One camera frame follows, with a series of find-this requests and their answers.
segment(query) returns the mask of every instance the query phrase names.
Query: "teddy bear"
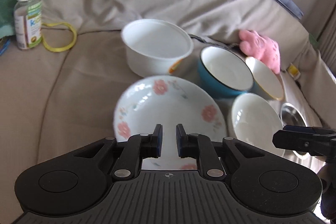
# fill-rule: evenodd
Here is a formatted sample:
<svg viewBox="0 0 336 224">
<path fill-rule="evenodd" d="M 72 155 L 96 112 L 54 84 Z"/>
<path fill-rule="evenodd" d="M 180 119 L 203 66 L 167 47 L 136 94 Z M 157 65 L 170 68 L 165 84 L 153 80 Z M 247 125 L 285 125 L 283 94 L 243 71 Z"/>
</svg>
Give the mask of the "teddy bear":
<svg viewBox="0 0 336 224">
<path fill-rule="evenodd" d="M 252 56 L 267 67 L 276 75 L 280 73 L 280 52 L 278 43 L 269 37 L 260 36 L 256 31 L 240 30 L 240 50 L 247 56 Z"/>
</svg>

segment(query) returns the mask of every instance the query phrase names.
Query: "circular button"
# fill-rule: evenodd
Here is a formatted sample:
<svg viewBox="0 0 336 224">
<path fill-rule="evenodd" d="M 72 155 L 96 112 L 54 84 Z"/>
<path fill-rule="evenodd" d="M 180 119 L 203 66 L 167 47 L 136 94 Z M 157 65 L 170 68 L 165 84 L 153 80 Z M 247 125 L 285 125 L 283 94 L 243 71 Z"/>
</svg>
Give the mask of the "circular button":
<svg viewBox="0 0 336 224">
<path fill-rule="evenodd" d="M 57 170 L 44 174 L 39 179 L 40 187 L 51 193 L 62 193 L 74 188 L 78 177 L 72 172 Z"/>
<path fill-rule="evenodd" d="M 281 170 L 268 171 L 260 175 L 259 183 L 267 190 L 275 193 L 286 193 L 298 185 L 296 176 Z"/>
<path fill-rule="evenodd" d="M 114 175 L 118 178 L 126 178 L 131 174 L 131 172 L 127 169 L 119 169 L 114 172 Z"/>
<path fill-rule="evenodd" d="M 224 173 L 222 170 L 219 169 L 210 169 L 207 171 L 208 176 L 214 177 L 214 178 L 219 178 L 221 177 Z"/>
</svg>

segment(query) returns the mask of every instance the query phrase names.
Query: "yellow object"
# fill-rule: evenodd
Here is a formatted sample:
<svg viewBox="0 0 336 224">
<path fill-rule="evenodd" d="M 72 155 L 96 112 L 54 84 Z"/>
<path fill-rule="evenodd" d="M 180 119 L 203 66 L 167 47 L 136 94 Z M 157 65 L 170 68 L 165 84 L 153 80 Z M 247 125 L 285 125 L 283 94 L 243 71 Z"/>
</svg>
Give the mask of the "yellow object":
<svg viewBox="0 0 336 224">
<path fill-rule="evenodd" d="M 76 30 L 74 29 L 74 27 L 71 24 L 66 23 L 66 22 L 59 22 L 59 23 L 42 23 L 42 25 L 47 26 L 47 27 L 54 27 L 54 26 L 58 26 L 58 25 L 65 25 L 73 33 L 73 38 L 72 38 L 72 41 L 70 42 L 70 44 L 68 44 L 68 45 L 66 45 L 64 47 L 60 47 L 60 48 L 54 48 L 54 47 L 49 46 L 48 43 L 46 42 L 45 38 L 44 38 L 44 35 L 42 35 L 43 46 L 48 51 L 51 51 L 51 52 L 64 52 L 64 51 L 67 51 L 67 50 L 71 49 L 76 44 L 76 41 L 77 41 L 77 32 L 76 32 Z"/>
<path fill-rule="evenodd" d="M 295 67 L 292 63 L 290 64 L 290 66 L 287 69 L 288 73 L 290 74 L 291 77 L 293 77 L 294 80 L 298 80 L 298 78 L 300 77 L 301 73 L 298 70 L 297 67 Z"/>
<path fill-rule="evenodd" d="M 177 67 L 182 62 L 182 60 L 183 59 L 180 59 L 180 60 L 176 61 L 174 64 L 171 65 L 171 67 L 168 70 L 169 74 L 172 74 L 174 71 L 176 71 Z"/>
</svg>

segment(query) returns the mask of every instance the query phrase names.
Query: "floral plate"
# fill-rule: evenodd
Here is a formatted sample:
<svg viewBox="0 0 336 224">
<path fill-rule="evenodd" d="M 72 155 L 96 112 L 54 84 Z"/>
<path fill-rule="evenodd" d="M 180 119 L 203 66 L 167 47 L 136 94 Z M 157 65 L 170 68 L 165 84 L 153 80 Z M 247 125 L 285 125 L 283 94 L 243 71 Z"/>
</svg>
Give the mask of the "floral plate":
<svg viewBox="0 0 336 224">
<path fill-rule="evenodd" d="M 163 126 L 161 157 L 144 159 L 142 169 L 196 169 L 196 160 L 181 159 L 177 153 L 176 125 L 187 134 L 200 133 L 221 142 L 226 125 L 215 101 L 197 85 L 173 76 L 153 76 L 131 85 L 120 97 L 114 112 L 114 131 L 118 142 L 131 135 L 152 133 Z"/>
</svg>

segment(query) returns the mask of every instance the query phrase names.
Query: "bowl rim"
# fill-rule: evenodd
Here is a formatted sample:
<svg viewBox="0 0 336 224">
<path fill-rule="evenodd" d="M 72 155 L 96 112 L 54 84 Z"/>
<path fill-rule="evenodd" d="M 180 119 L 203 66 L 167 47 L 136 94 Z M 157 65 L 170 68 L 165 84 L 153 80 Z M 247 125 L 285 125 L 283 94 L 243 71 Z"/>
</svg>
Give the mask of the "bowl rim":
<svg viewBox="0 0 336 224">
<path fill-rule="evenodd" d="M 281 108 L 280 108 L 280 120 L 281 120 L 281 122 L 283 121 L 283 120 L 282 120 L 282 110 L 283 110 L 283 108 L 284 108 L 285 106 L 290 106 L 290 107 L 292 107 L 293 109 L 295 109 L 296 112 L 297 112 L 297 113 L 299 114 L 299 116 L 301 117 L 301 119 L 302 119 L 304 125 L 307 127 L 307 122 L 306 122 L 306 120 L 304 119 L 304 117 L 302 116 L 301 112 L 300 112 L 296 107 L 294 107 L 291 103 L 288 103 L 288 102 L 283 103 L 282 106 L 281 106 Z"/>
<path fill-rule="evenodd" d="M 247 56 L 246 58 L 245 58 L 245 62 L 248 60 L 248 59 L 254 59 L 254 60 L 256 60 L 257 61 L 257 63 L 260 63 L 262 66 L 264 66 L 264 67 L 266 67 L 266 68 L 268 68 L 271 72 L 272 72 L 272 70 L 269 68 L 269 67 L 267 67 L 263 62 L 261 62 L 259 59 L 256 59 L 255 57 L 253 57 L 253 56 Z M 259 85 L 259 87 L 265 92 L 265 93 L 267 93 L 271 98 L 273 98 L 274 100 L 278 100 L 278 101 L 281 101 L 283 98 L 284 98 L 284 96 L 285 96 L 285 91 L 284 91 L 284 88 L 283 88 L 283 86 L 281 85 L 281 82 L 280 82 L 280 80 L 278 79 L 278 77 L 274 74 L 274 76 L 276 77 L 276 79 L 278 80 L 278 82 L 279 82 L 279 85 L 281 86 L 281 90 L 282 90 L 282 96 L 281 97 L 276 97 L 276 96 L 273 96 L 273 95 L 271 95 L 269 92 L 267 92 L 264 88 L 263 88 L 263 86 L 261 85 L 261 84 L 259 84 L 259 82 L 256 80 L 256 78 L 254 78 L 254 76 L 253 76 L 253 78 L 254 78 L 254 81 Z"/>
<path fill-rule="evenodd" d="M 229 122 L 230 122 L 230 124 L 231 124 L 231 126 L 232 126 L 233 132 L 234 132 L 234 134 L 236 135 L 237 139 L 238 139 L 238 136 L 237 136 L 236 131 L 235 131 L 235 128 L 234 128 L 234 126 L 233 126 L 233 124 L 234 124 L 234 123 L 233 123 L 233 117 L 234 117 L 234 115 L 233 115 L 233 110 L 234 110 L 234 107 L 235 107 L 235 105 L 236 105 L 238 99 L 241 98 L 241 97 L 243 97 L 243 96 L 259 97 L 262 101 L 266 102 L 267 105 L 269 105 L 270 108 L 273 109 L 274 113 L 276 114 L 276 116 L 278 117 L 278 119 L 279 119 L 279 121 L 280 121 L 280 123 L 281 123 L 281 128 L 283 128 L 282 120 L 280 119 L 279 115 L 278 115 L 277 112 L 274 110 L 274 108 L 273 108 L 273 107 L 272 107 L 272 106 L 271 106 L 271 105 L 270 105 L 264 98 L 262 98 L 261 96 L 259 96 L 259 95 L 257 95 L 257 94 L 254 94 L 254 93 L 247 92 L 247 93 L 240 94 L 239 96 L 237 96 L 237 97 L 235 98 L 235 100 L 234 100 L 234 102 L 233 102 L 233 104 L 232 104 L 231 110 L 230 110 L 230 116 L 231 116 L 231 119 L 229 120 Z"/>
<path fill-rule="evenodd" d="M 243 89 L 243 90 L 240 90 L 240 89 L 235 89 L 235 88 L 232 88 L 232 87 L 230 87 L 229 85 L 226 85 L 226 84 L 224 84 L 222 81 L 220 81 L 219 79 L 217 79 L 208 69 L 207 69 L 207 67 L 205 66 L 205 64 L 203 63 L 203 60 L 202 60 L 202 52 L 204 51 L 204 50 L 206 50 L 206 49 L 208 49 L 208 48 L 211 48 L 211 47 L 214 47 L 214 48 L 218 48 L 218 49 L 221 49 L 221 50 L 224 50 L 224 51 L 227 51 L 227 52 L 229 52 L 229 53 L 231 53 L 231 54 L 233 54 L 233 55 L 235 55 L 246 67 L 247 67 L 247 69 L 249 70 L 249 72 L 250 72 L 250 74 L 251 74 L 251 76 L 252 76 L 252 84 L 251 84 L 251 86 L 249 87 L 249 88 L 247 88 L 247 89 Z M 236 55 L 235 53 L 233 53 L 233 52 L 231 52 L 231 51 L 229 51 L 229 50 L 227 50 L 227 49 L 224 49 L 224 48 L 222 48 L 222 47 L 217 47 L 217 46 L 208 46 L 208 47 L 204 47 L 202 50 L 201 50 L 201 52 L 200 52 L 200 54 L 199 54 L 199 60 L 201 61 L 201 63 L 202 63 L 202 65 L 203 65 L 203 67 L 205 68 L 205 70 L 215 79 L 215 80 L 217 80 L 217 82 L 219 82 L 221 85 L 224 85 L 224 86 L 226 86 L 227 88 L 229 88 L 229 89 L 231 89 L 231 90 L 236 90 L 236 91 L 249 91 L 252 87 L 253 87 L 253 83 L 254 83 L 254 81 L 255 81 L 255 79 L 254 79 L 254 76 L 253 76 L 253 73 L 251 72 L 251 70 L 250 70 L 250 68 L 248 67 L 248 65 L 244 62 L 244 60 L 242 60 L 238 55 Z"/>
<path fill-rule="evenodd" d="M 169 26 L 173 29 L 175 29 L 176 31 L 178 31 L 179 33 L 181 33 L 184 38 L 186 38 L 186 42 L 188 41 L 188 44 L 189 44 L 189 50 L 183 54 L 183 55 L 180 55 L 180 56 L 176 56 L 176 57 L 158 57 L 158 56 L 153 56 L 153 55 L 149 55 L 149 54 L 144 54 L 142 52 L 139 52 L 138 50 L 136 50 L 134 47 L 132 47 L 131 45 L 129 45 L 128 43 L 126 43 L 126 40 L 125 40 L 125 30 L 129 27 L 131 27 L 132 25 L 137 25 L 137 24 L 140 24 L 140 23 L 143 23 L 143 22 L 152 22 L 152 23 L 159 23 L 159 24 L 162 24 L 162 25 L 166 25 L 166 26 Z M 167 22 L 167 21 L 164 21 L 164 20 L 160 20 L 160 19 L 149 19 L 149 18 L 144 18 L 144 19 L 138 19 L 138 20 L 134 20 L 134 21 L 131 21 L 129 23 L 127 23 L 121 30 L 121 39 L 123 41 L 123 43 L 129 47 L 131 50 L 135 51 L 136 53 L 142 55 L 142 56 L 145 56 L 145 57 L 148 57 L 148 58 L 153 58 L 153 59 L 157 59 L 157 60 L 165 60 L 165 61 L 171 61 L 171 60 L 176 60 L 176 59 L 184 59 L 186 58 L 187 56 L 189 56 L 193 50 L 194 50 L 194 43 L 193 43 L 193 40 L 191 39 L 191 37 L 188 35 L 188 33 L 183 30 L 182 28 L 180 28 L 179 26 L 175 25 L 175 24 L 172 24 L 170 22 Z"/>
<path fill-rule="evenodd" d="M 301 114 L 301 112 L 300 112 L 296 107 L 294 107 L 294 105 L 292 105 L 291 103 L 288 103 L 288 102 L 283 103 L 282 106 L 281 106 L 281 108 L 280 108 L 280 120 L 281 120 L 281 122 L 282 122 L 282 125 L 283 125 L 283 120 L 282 120 L 282 110 L 283 110 L 283 108 L 284 108 L 285 106 L 290 106 L 290 107 L 292 107 L 293 109 L 295 109 L 296 112 L 297 112 L 297 113 L 299 114 L 299 116 L 301 117 L 301 119 L 302 119 L 304 125 L 305 125 L 306 127 L 308 126 L 308 125 L 307 125 L 307 122 L 306 122 L 305 118 L 303 117 L 303 115 Z M 297 151 L 295 151 L 295 150 L 293 150 L 293 152 L 294 152 L 294 154 L 295 154 L 299 159 L 301 159 L 301 160 L 306 160 L 307 158 L 309 158 L 309 155 L 310 155 L 308 152 L 305 153 L 305 154 L 303 154 L 303 155 L 299 154 L 299 153 L 298 153 Z"/>
</svg>

